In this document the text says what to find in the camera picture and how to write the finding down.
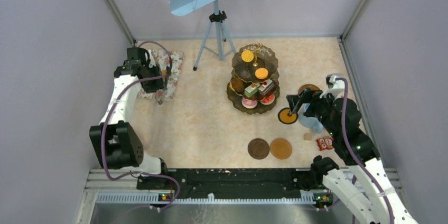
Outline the orange sprinkled donut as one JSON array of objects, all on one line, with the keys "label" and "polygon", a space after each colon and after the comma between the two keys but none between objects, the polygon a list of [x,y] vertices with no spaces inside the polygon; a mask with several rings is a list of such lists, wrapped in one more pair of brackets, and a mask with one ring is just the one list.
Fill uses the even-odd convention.
[{"label": "orange sprinkled donut", "polygon": [[275,95],[272,94],[272,95],[270,95],[270,96],[266,96],[266,97],[264,97],[264,98],[263,98],[262,100],[260,100],[259,102],[260,102],[262,105],[270,105],[270,104],[272,104],[274,101],[275,101]]}]

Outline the brown white layered cake slice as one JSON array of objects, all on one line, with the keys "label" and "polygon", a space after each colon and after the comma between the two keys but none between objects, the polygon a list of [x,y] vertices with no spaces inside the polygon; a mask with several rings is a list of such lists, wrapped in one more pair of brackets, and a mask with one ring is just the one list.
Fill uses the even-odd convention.
[{"label": "brown white layered cake slice", "polygon": [[258,92],[260,95],[265,96],[275,87],[275,82],[271,79],[267,79],[264,81],[260,87],[258,88]]}]

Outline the yellow round biscuit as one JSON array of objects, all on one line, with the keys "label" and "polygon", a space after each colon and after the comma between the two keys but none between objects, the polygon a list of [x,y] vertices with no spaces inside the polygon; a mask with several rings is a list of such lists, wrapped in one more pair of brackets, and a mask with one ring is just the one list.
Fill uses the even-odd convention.
[{"label": "yellow round biscuit", "polygon": [[257,68],[255,70],[255,77],[259,80],[266,79],[269,76],[269,72],[266,68]]},{"label": "yellow round biscuit", "polygon": [[240,55],[241,59],[243,60],[243,62],[252,62],[255,58],[255,55],[253,53],[253,51],[251,50],[244,50],[241,55]]}]

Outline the green layered cake slice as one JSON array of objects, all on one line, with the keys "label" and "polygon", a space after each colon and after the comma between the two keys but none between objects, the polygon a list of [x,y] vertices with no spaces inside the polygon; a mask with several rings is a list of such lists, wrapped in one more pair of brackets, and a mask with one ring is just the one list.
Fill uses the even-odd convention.
[{"label": "green layered cake slice", "polygon": [[258,93],[258,89],[260,87],[260,83],[251,83],[244,90],[244,96],[246,98],[250,98],[256,93]]}]

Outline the pink frosted donut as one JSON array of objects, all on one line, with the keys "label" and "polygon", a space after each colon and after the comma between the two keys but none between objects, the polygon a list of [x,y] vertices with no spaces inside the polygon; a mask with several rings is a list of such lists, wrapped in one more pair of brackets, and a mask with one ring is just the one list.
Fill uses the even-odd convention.
[{"label": "pink frosted donut", "polygon": [[247,109],[253,109],[257,106],[258,101],[256,100],[250,100],[250,99],[246,99],[246,98],[242,98],[241,99],[241,104],[243,107],[247,108]]}]

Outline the round golden bun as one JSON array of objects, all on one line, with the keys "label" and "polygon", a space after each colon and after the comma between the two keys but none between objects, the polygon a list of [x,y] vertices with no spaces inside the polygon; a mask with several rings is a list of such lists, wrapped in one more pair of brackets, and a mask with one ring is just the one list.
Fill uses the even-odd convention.
[{"label": "round golden bun", "polygon": [[237,93],[242,93],[245,90],[244,82],[238,77],[233,77],[230,80],[232,89]]}]

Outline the black metal tongs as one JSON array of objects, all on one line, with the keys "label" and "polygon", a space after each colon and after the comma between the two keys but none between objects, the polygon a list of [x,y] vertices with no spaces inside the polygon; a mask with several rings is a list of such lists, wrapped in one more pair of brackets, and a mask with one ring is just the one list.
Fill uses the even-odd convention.
[{"label": "black metal tongs", "polygon": [[157,103],[159,105],[163,104],[164,98],[165,98],[165,93],[167,91],[167,85],[169,82],[169,78],[172,74],[172,61],[170,61],[169,65],[166,66],[166,68],[164,70],[161,70],[161,75],[162,75],[162,87],[156,91],[155,94],[155,99],[157,101]]}]

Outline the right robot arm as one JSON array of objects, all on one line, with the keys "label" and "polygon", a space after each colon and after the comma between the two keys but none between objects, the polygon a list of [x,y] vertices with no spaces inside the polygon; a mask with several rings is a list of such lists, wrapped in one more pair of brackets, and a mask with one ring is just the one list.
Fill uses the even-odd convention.
[{"label": "right robot arm", "polygon": [[372,139],[359,127],[361,113],[354,101],[321,90],[304,89],[287,95],[292,113],[305,104],[306,117],[315,117],[333,138],[336,154],[343,160],[363,191],[343,178],[329,157],[317,156],[311,165],[310,182],[332,190],[360,223],[416,223],[391,184]]}]

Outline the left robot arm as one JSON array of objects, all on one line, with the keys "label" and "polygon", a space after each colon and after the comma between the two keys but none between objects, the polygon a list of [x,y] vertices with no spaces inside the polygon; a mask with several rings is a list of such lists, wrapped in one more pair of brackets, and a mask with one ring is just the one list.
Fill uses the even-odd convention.
[{"label": "left robot arm", "polygon": [[138,94],[167,89],[172,59],[160,66],[155,55],[141,47],[126,50],[127,58],[114,71],[114,88],[107,110],[98,125],[91,126],[89,138],[100,167],[110,180],[109,170],[127,170],[129,174],[149,176],[157,189],[169,183],[165,162],[144,151],[143,143],[131,125]]}]

